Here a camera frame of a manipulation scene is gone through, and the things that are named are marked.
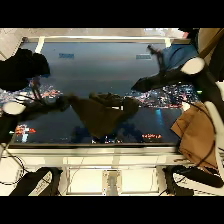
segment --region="metal bracket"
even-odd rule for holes
[[[102,192],[105,196],[119,196],[122,192],[122,179],[120,170],[104,170]]]

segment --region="metal frame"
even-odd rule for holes
[[[167,37],[120,37],[120,36],[49,36],[49,37],[24,37],[21,39],[25,43],[41,43],[41,49],[44,42],[122,42],[122,43],[164,43],[166,46],[170,44],[189,44],[189,39],[167,38]],[[159,144],[150,147],[150,144],[137,145],[130,144],[126,147],[113,145],[107,147],[99,145],[88,147],[87,145],[68,145],[65,144],[41,144],[41,149],[35,148],[35,144],[23,145],[12,143],[8,147],[8,151],[17,156],[149,156],[149,155],[175,155],[176,147],[174,144]]]

